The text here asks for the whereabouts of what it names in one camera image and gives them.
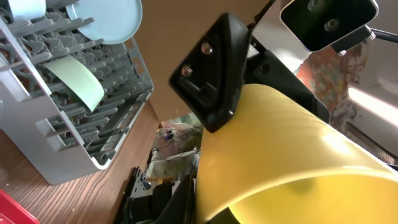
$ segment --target light blue plate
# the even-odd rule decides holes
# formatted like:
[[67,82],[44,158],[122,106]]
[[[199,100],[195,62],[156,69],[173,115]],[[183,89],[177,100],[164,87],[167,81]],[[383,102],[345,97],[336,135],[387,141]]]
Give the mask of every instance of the light blue plate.
[[91,40],[120,44],[130,39],[142,20],[141,0],[79,0],[67,6],[71,20],[94,18],[78,30]]

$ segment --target gray dish rack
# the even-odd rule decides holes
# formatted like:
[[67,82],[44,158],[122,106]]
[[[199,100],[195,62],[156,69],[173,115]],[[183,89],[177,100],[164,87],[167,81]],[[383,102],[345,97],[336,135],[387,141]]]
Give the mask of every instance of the gray dish rack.
[[[88,40],[77,28],[94,19],[71,21],[62,9],[33,21],[0,16],[0,128],[50,184],[105,170],[154,90],[135,40],[133,49]],[[67,55],[105,90],[92,113],[42,66]]]

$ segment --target wooden table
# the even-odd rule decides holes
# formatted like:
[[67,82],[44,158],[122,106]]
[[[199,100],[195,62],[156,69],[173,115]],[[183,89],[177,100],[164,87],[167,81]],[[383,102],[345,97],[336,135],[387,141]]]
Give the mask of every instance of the wooden table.
[[0,188],[40,223],[111,223],[132,168],[145,168],[158,124],[148,102],[108,169],[57,186],[0,130]]

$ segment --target white cup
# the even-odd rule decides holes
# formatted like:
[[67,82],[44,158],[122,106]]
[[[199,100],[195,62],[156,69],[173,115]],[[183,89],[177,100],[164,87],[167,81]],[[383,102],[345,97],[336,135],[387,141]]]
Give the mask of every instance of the white cup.
[[8,0],[12,21],[31,20],[44,16],[45,0]]

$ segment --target yellow cup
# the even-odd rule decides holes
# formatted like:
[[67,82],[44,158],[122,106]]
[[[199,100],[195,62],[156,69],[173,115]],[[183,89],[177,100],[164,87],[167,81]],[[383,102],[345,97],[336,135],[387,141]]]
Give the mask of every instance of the yellow cup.
[[268,86],[244,85],[201,149],[197,223],[398,223],[398,173]]

